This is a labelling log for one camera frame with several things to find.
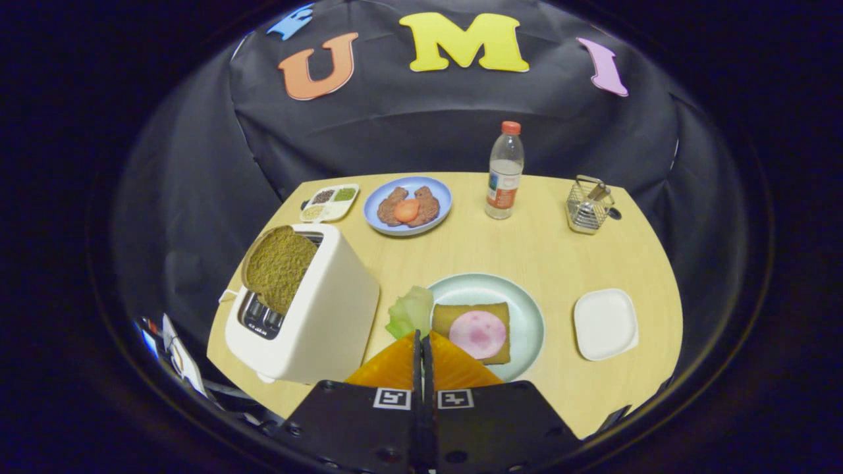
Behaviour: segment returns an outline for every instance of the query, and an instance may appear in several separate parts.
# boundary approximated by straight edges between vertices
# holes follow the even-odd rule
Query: water bottle
[[[524,170],[524,146],[521,144],[521,124],[505,121],[500,137],[491,148],[489,158],[489,188],[486,191],[486,214],[495,219],[513,215],[515,193]]]

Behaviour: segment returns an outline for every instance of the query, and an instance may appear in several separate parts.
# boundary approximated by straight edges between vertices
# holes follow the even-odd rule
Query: letter m
[[[465,31],[441,13],[415,13],[399,23],[410,27],[416,42],[416,60],[410,63],[413,71],[439,71],[448,67],[448,60],[439,56],[438,46],[461,67],[468,67],[484,46],[482,67],[518,73],[529,70],[529,64],[518,50],[515,28],[520,23],[514,18],[481,13]]]

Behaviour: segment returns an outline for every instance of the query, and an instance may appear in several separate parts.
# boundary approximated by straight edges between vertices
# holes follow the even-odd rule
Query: white toaster
[[[362,363],[380,286],[340,230],[294,224],[318,249],[285,315],[242,287],[225,325],[231,352],[267,382],[345,380]]]

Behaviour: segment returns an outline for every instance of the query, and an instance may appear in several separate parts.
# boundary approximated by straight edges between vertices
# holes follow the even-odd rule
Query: light blue plate
[[[429,187],[433,197],[436,197],[439,200],[438,217],[427,224],[420,225],[412,229],[407,227],[406,224],[402,224],[397,227],[390,227],[389,225],[380,222],[380,219],[378,218],[378,206],[380,206],[380,203],[383,202],[396,187],[403,187],[406,189],[410,193],[407,198],[410,199],[413,198],[413,193],[422,186]],[[363,215],[366,216],[366,221],[369,222],[369,225],[382,234],[396,236],[416,235],[421,234],[422,232],[427,232],[428,230],[438,226],[451,211],[451,201],[451,190],[449,190],[445,183],[440,180],[434,180],[433,178],[428,178],[427,176],[407,176],[406,178],[392,180],[374,190],[374,192],[366,199],[366,203],[363,204]]]
[[[545,317],[533,297],[517,284],[488,273],[461,273],[428,288],[435,304],[507,303],[510,362],[486,366],[503,381],[516,380],[539,357],[545,345]]]

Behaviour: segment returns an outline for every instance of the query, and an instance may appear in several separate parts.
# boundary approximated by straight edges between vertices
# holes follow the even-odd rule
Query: wooden table
[[[629,194],[612,187],[621,220],[608,219],[597,234],[567,225],[564,202],[572,180],[526,175],[511,218],[484,212],[487,174],[426,173],[451,189],[454,205],[435,229],[394,238],[372,229],[362,215],[368,195],[405,175],[370,175],[303,183],[265,229],[299,223],[299,205],[324,186],[357,183],[360,193],[334,224],[381,286],[365,359],[394,338],[384,329],[387,309],[412,285],[427,286],[449,275],[485,272],[508,278],[529,292],[545,317],[545,345],[520,379],[533,382],[574,434],[596,431],[611,412],[634,410],[674,371],[682,342],[682,307],[667,256]],[[240,270],[228,288],[240,288]],[[639,343],[632,350],[592,362],[577,349],[573,307],[583,294],[605,288],[626,291],[635,305]],[[289,417],[310,385],[266,384],[225,343],[224,328],[234,297],[217,309],[207,356],[241,390],[282,417]]]

